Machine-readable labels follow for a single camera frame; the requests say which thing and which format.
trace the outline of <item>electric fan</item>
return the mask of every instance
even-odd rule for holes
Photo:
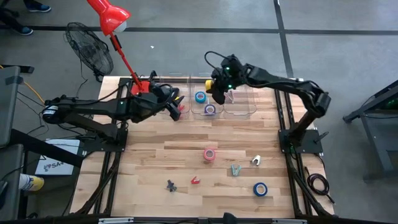
[[[102,82],[99,77],[113,70],[108,45],[80,22],[68,23],[65,35],[80,60],[94,72],[95,79]]]

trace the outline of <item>pink tape roll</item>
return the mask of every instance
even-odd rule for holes
[[[213,161],[216,159],[216,152],[213,149],[205,149],[203,156],[207,161]]]

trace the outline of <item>concrete floor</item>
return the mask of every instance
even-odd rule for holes
[[[33,26],[65,26],[78,21],[99,26],[98,16],[86,1],[42,0],[52,6],[48,14],[26,12],[22,1],[11,1],[9,8],[21,12],[19,20]],[[272,0],[113,0],[113,4],[132,12],[129,27],[240,28],[277,29]],[[395,0],[280,0],[286,29],[321,30],[398,30]],[[110,44],[109,39],[96,33]],[[286,76],[279,34],[124,32],[119,34],[126,57],[140,74],[151,70],[169,72],[211,72],[203,60],[207,50],[236,54],[242,62],[266,68]],[[35,31],[21,37],[0,30],[0,63],[32,65],[34,74],[23,75],[45,98],[62,94],[75,95],[79,84],[80,64],[64,41],[63,32]],[[365,184],[362,176],[377,170],[379,164],[371,151],[359,120],[347,125],[345,114],[358,108],[370,95],[397,79],[398,36],[381,35],[287,35],[295,77],[317,82],[330,92],[332,102],[326,116],[316,120],[318,129],[329,131],[323,140],[326,174],[335,212],[345,218],[398,223],[397,182]],[[119,55],[111,51],[114,70],[111,75],[127,75]],[[210,58],[215,64],[220,59]],[[81,98],[96,98],[100,83],[83,66],[89,82]],[[35,97],[26,86],[20,91]],[[40,107],[32,104],[36,111]],[[28,132],[39,125],[37,115],[17,104],[14,127]],[[34,135],[44,132],[38,130]],[[57,126],[40,139],[71,136]],[[41,217],[60,215],[72,189],[46,191],[32,197],[30,210]]]

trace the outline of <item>wooden tabletop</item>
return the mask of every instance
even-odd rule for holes
[[[116,89],[119,78],[104,77],[99,97]],[[172,85],[189,96],[186,83]],[[190,97],[187,97],[183,100],[187,113],[180,121],[173,122],[167,114],[158,114],[139,124],[129,123],[112,216],[222,217],[224,212],[230,212],[239,218],[294,217],[285,157],[277,137],[279,119],[274,91],[253,89],[252,95],[256,112],[248,119],[224,119],[225,111],[214,117],[217,119],[198,116],[189,110]],[[298,121],[305,108],[300,98],[292,95],[291,100]],[[104,116],[95,116],[95,120],[111,121]],[[208,146],[217,148],[213,162],[203,158]],[[251,164],[256,155],[261,156],[258,167]],[[83,161],[71,212],[81,208],[97,187],[103,157],[103,152],[95,152]],[[302,157],[311,173],[325,175],[319,158],[311,154]],[[232,176],[231,164],[242,167],[238,177]],[[200,179],[200,184],[191,184],[194,176]],[[175,183],[176,192],[169,192],[167,180]],[[253,186],[258,182],[268,186],[265,197],[253,193]],[[304,211],[301,190],[297,192]],[[326,197],[315,196],[333,213]]]

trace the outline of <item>tape roll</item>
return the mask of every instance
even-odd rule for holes
[[[205,114],[206,115],[216,114],[216,107],[214,105],[206,105],[205,106]]]
[[[264,189],[263,193],[260,193],[260,192],[259,192],[259,188],[261,188],[261,187]],[[267,186],[265,185],[265,183],[259,182],[259,183],[254,184],[253,192],[254,192],[254,194],[257,195],[258,197],[263,197],[263,196],[265,196],[265,195],[267,194],[268,188],[267,188]]]
[[[216,159],[216,152],[212,149],[205,149],[205,151],[203,153],[203,157],[207,161],[213,161],[214,159]]]
[[[195,93],[195,101],[198,103],[204,103],[206,101],[205,92],[199,91],[199,92]]]

